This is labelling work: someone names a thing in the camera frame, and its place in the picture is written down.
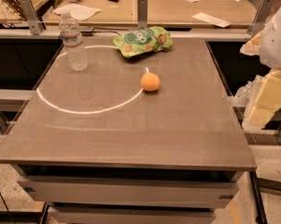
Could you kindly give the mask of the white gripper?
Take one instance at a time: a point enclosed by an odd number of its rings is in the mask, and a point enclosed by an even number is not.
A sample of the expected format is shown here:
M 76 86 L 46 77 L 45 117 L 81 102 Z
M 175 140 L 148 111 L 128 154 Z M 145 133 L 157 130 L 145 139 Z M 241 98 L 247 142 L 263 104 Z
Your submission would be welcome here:
M 261 32 L 241 48 L 247 56 L 260 55 L 260 62 L 281 69 L 281 7 Z M 271 70 L 265 77 L 253 81 L 245 110 L 245 128 L 263 129 L 281 108 L 281 70 Z

